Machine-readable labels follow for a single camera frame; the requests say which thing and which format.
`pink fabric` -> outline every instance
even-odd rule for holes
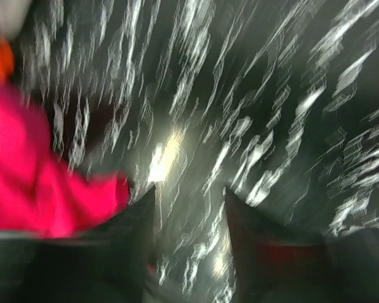
[[[128,204],[125,176],[87,181],[51,150],[46,114],[0,85],[0,230],[69,237]]]

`bright light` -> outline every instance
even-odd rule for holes
[[[150,164],[148,182],[164,182],[169,175],[174,161],[176,160],[184,134],[180,131],[173,131],[167,140],[164,149],[161,146],[156,148]]]

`orange object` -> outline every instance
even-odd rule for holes
[[[0,41],[0,82],[5,82],[14,72],[14,55],[9,42]]]

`pink sleeve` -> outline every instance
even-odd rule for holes
[[[45,113],[20,101],[11,87],[0,86],[0,229],[68,237],[123,210],[125,176],[86,180],[69,173],[51,150]]]

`white object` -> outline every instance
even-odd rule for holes
[[[0,37],[15,38],[25,21],[32,0],[0,0]]]

